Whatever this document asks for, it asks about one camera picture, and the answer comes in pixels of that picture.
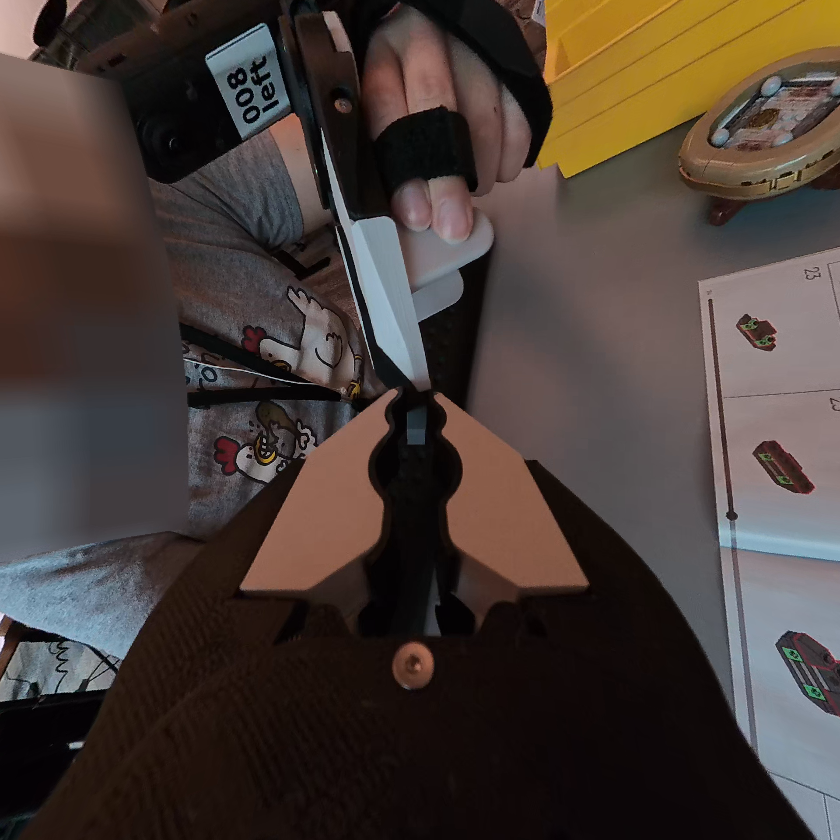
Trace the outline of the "yellow plastic bin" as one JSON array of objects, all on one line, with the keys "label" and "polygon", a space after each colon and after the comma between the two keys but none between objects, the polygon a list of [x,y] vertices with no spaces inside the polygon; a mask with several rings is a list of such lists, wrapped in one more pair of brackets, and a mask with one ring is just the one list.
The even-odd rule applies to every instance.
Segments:
[{"label": "yellow plastic bin", "polygon": [[708,111],[753,72],[838,46],[838,1],[549,1],[553,120],[538,157],[572,177]]}]

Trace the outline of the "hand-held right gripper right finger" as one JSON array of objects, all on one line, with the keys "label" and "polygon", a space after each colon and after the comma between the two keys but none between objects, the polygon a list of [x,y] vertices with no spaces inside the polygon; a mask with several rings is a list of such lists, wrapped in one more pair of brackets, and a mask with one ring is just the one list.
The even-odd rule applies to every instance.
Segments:
[{"label": "hand-held right gripper right finger", "polygon": [[523,596],[584,592],[589,586],[518,451],[447,397],[443,437],[462,477],[447,501],[448,534],[460,558],[455,594],[467,607]]}]

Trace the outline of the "grey printed shirt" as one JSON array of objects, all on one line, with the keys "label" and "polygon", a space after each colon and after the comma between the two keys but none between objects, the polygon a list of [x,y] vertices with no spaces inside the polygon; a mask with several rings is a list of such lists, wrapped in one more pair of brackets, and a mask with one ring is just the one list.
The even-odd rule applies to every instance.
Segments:
[{"label": "grey printed shirt", "polygon": [[104,690],[165,590],[204,543],[280,472],[355,415],[345,398],[378,396],[344,276],[301,279],[281,251],[306,250],[328,223],[300,121],[288,117],[173,185],[150,182],[178,316],[247,362],[326,386],[339,402],[281,400],[191,407],[189,512],[160,532],[2,562],[2,612],[58,636],[21,644],[2,700]]}]

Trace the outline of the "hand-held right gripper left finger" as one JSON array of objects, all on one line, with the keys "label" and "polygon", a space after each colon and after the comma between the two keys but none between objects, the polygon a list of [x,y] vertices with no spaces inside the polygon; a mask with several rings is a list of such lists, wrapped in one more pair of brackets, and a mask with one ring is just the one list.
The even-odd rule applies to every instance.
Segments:
[{"label": "hand-held right gripper left finger", "polygon": [[390,431],[392,389],[306,457],[240,590],[335,606],[350,630],[370,598],[363,557],[382,535],[370,462]]}]

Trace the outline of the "tan round brick model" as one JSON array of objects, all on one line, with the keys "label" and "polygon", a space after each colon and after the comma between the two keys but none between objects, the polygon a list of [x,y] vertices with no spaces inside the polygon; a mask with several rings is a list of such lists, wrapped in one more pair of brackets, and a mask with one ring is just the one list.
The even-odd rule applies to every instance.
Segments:
[{"label": "tan round brick model", "polygon": [[728,91],[688,132],[679,174],[712,196],[709,223],[805,185],[838,188],[839,48],[776,61]]}]

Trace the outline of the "person's left hand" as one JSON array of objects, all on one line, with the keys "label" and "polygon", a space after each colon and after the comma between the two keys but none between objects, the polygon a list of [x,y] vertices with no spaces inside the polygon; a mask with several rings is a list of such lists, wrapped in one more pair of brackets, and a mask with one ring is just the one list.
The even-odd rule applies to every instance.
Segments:
[{"label": "person's left hand", "polygon": [[[361,100],[373,140],[394,121],[438,107],[469,125],[479,196],[513,181],[529,155],[529,124],[510,91],[467,45],[411,7],[401,6],[373,33]],[[473,206],[466,181],[413,180],[392,196],[392,215],[407,228],[432,228],[456,244],[470,235]]]}]

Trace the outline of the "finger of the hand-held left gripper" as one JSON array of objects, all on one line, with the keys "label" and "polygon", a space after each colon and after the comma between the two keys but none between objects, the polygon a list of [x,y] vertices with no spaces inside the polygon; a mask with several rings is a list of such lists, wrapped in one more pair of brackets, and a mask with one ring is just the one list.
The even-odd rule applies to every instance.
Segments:
[{"label": "finger of the hand-held left gripper", "polygon": [[396,226],[390,218],[342,220],[339,234],[374,372],[387,388],[431,387]]}]

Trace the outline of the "white instruction booklet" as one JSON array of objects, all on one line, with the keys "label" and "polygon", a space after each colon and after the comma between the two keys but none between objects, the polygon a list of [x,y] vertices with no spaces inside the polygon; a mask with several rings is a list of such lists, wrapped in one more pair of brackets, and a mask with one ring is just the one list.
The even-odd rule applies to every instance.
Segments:
[{"label": "white instruction booklet", "polygon": [[839,836],[839,250],[699,284],[738,724]]}]

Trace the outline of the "grey desk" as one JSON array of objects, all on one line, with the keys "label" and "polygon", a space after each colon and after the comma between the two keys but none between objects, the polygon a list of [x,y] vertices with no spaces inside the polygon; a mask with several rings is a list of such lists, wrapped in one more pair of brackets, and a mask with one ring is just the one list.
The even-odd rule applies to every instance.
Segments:
[{"label": "grey desk", "polygon": [[470,411],[648,562],[732,688],[699,284],[838,248],[838,193],[724,227],[677,173],[687,127],[480,206],[497,243]]}]

